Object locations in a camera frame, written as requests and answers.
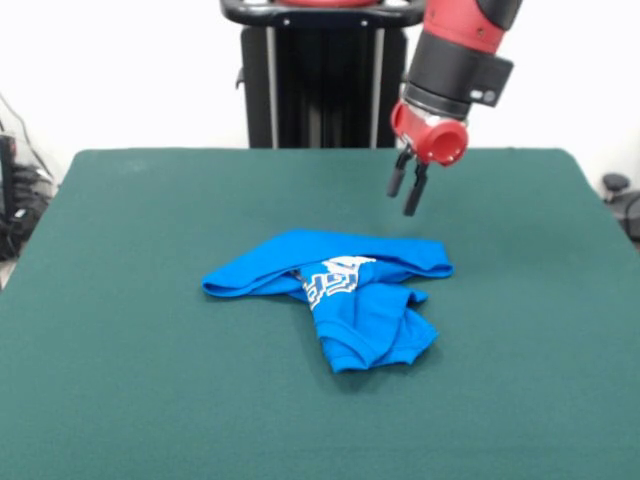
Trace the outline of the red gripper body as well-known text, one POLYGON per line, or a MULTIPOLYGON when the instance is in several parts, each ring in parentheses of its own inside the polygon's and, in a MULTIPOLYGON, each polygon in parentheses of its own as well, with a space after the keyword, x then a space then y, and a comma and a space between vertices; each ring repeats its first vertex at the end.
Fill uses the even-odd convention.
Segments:
POLYGON ((450 166, 467 151, 469 135, 464 121, 431 114, 404 100, 394 106, 391 126, 423 163, 450 166))

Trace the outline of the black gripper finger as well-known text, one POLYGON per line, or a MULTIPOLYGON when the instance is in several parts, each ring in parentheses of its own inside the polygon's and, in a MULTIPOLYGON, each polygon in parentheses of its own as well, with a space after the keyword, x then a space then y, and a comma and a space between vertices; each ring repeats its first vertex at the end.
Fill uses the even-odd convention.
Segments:
POLYGON ((392 175, 387 186, 387 196, 395 198, 400 190, 401 184, 406 173, 407 163, 413 159, 413 151, 409 145, 406 145, 399 153, 394 164, 392 175))
POLYGON ((422 194, 426 187, 428 181, 428 165, 426 163, 418 162, 416 164, 416 168, 414 171, 415 178, 414 183, 409 191, 408 197, 406 199, 403 214, 407 217, 412 217, 415 215, 415 212, 420 203, 422 194))

